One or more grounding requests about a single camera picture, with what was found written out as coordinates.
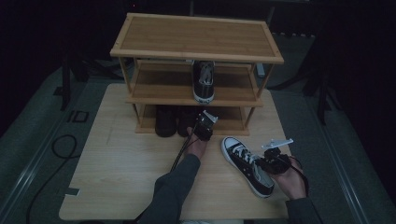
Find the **shoe rack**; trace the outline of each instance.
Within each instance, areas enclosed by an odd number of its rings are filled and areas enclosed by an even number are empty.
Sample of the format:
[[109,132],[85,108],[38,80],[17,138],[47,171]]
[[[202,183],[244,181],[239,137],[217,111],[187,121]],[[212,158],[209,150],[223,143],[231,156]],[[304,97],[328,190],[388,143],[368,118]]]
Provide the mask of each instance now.
[[[215,61],[215,98],[207,111],[219,117],[217,135],[249,135],[262,90],[283,58],[264,21],[128,13],[110,55],[120,59],[137,133],[155,133],[155,105],[198,105],[192,94],[192,60]],[[134,58],[127,73],[125,58]],[[256,63],[269,64],[256,84]]]

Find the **gray sleeve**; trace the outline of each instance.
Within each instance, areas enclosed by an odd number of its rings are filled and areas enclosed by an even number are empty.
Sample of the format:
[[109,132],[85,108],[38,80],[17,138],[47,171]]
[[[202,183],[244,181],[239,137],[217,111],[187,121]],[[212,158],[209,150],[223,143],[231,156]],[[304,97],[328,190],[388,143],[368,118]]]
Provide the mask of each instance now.
[[181,207],[192,188],[200,165],[199,159],[189,154],[173,172],[158,178],[152,202],[139,224],[177,223]]
[[311,199],[302,198],[286,202],[290,224],[321,224],[322,220]]

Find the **person's right hand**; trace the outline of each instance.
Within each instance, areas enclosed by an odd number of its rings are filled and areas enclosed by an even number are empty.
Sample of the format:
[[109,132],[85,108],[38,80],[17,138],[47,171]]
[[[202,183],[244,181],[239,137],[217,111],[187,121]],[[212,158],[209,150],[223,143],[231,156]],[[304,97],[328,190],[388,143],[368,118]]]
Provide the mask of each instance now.
[[[291,165],[294,166],[297,170],[299,170],[301,173],[303,172],[303,170],[300,168],[299,164],[293,157],[290,157],[290,162]],[[300,175],[292,168],[289,168],[289,170],[281,175],[269,175],[277,182],[282,191],[291,200],[306,198],[304,181],[300,177]]]

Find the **forearm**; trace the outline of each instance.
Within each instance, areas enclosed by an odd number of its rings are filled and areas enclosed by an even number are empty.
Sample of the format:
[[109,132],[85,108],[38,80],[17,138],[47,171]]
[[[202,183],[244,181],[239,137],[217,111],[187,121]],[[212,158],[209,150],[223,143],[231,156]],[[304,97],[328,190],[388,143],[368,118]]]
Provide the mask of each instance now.
[[291,224],[320,224],[322,223],[317,209],[309,198],[302,198],[286,202]]
[[140,223],[177,223],[181,207],[189,194],[201,163],[194,155],[186,155],[177,168],[158,178],[151,204]]

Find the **hand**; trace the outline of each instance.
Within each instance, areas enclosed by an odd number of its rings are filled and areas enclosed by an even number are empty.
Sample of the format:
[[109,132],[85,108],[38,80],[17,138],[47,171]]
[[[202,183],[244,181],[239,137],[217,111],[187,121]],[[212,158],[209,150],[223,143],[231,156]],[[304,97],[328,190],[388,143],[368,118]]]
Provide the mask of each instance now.
[[[291,165],[294,166],[301,173],[303,170],[300,168],[297,160],[290,157]],[[291,200],[306,198],[305,184],[300,175],[293,169],[289,168],[284,174],[270,176],[277,182],[282,191]]]
[[[191,132],[192,132],[192,128],[188,127],[187,133],[190,135]],[[197,156],[198,159],[200,160],[205,154],[206,145],[207,142],[199,140],[199,138],[195,134],[193,134],[190,139],[190,142],[187,144],[188,147],[186,148],[185,153],[186,155],[193,154]]]

